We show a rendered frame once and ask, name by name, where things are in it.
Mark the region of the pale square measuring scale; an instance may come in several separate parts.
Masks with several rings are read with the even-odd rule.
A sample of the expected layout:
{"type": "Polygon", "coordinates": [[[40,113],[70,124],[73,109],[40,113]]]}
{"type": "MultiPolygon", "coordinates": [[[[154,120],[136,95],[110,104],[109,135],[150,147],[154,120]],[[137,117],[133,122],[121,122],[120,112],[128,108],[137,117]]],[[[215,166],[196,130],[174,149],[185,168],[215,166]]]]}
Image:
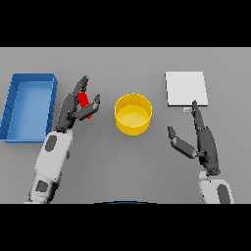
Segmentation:
{"type": "Polygon", "coordinates": [[[165,72],[165,81],[169,107],[190,107],[193,101],[196,101],[199,107],[208,106],[202,72],[165,72]]]}

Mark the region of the yellow bowl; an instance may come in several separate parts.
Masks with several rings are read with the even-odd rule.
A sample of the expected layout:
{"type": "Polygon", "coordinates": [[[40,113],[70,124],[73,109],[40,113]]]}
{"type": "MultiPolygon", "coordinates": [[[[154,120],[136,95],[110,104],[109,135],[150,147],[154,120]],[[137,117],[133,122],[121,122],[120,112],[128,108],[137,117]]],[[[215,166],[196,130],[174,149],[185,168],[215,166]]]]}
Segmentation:
{"type": "Polygon", "coordinates": [[[152,118],[153,108],[143,95],[130,93],[121,96],[115,104],[114,118],[118,130],[126,135],[144,133],[152,118]]]}

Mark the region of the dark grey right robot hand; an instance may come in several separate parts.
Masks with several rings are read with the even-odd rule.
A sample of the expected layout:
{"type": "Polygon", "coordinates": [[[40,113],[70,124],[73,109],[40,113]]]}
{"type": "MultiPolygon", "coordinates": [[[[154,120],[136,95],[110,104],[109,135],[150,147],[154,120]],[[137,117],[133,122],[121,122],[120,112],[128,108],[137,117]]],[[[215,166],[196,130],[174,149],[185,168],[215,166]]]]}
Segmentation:
{"type": "Polygon", "coordinates": [[[197,148],[176,135],[172,126],[168,127],[172,147],[189,159],[199,159],[199,164],[206,170],[207,176],[217,176],[220,173],[219,158],[215,138],[210,129],[205,126],[203,117],[196,101],[192,102],[191,111],[197,136],[197,148]]]}

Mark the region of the blue tray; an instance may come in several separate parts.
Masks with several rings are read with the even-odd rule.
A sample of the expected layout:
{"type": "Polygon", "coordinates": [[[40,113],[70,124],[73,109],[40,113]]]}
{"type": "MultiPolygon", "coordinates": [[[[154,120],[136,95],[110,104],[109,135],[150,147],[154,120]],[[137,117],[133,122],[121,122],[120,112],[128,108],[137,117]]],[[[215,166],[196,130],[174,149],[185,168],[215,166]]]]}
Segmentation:
{"type": "Polygon", "coordinates": [[[0,121],[0,141],[43,143],[53,124],[54,74],[12,74],[0,121]]]}

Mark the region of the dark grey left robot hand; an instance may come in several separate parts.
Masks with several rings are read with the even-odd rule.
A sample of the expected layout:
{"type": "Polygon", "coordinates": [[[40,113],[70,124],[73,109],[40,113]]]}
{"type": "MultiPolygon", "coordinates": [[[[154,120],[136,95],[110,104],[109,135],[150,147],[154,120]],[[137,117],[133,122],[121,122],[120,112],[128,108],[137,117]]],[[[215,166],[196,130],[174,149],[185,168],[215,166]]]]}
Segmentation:
{"type": "MultiPolygon", "coordinates": [[[[89,78],[85,75],[76,85],[72,93],[70,93],[60,110],[59,120],[56,124],[56,131],[66,133],[68,129],[71,129],[75,121],[78,120],[77,112],[80,110],[80,106],[77,104],[77,96],[80,92],[86,93],[86,87],[89,78]]],[[[100,105],[100,95],[97,94],[94,100],[90,103],[92,106],[92,115],[96,113],[100,105]]]]}

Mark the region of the red beaker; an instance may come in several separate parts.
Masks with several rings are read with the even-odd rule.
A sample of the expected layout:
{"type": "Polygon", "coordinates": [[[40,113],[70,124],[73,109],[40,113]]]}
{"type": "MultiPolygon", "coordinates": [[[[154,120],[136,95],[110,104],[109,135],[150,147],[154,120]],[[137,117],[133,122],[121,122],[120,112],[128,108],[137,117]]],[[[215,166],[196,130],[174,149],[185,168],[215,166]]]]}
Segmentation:
{"type": "Polygon", "coordinates": [[[92,106],[88,101],[88,96],[85,92],[80,92],[77,96],[77,104],[80,106],[80,110],[77,112],[78,119],[90,119],[92,117],[92,106]]]}

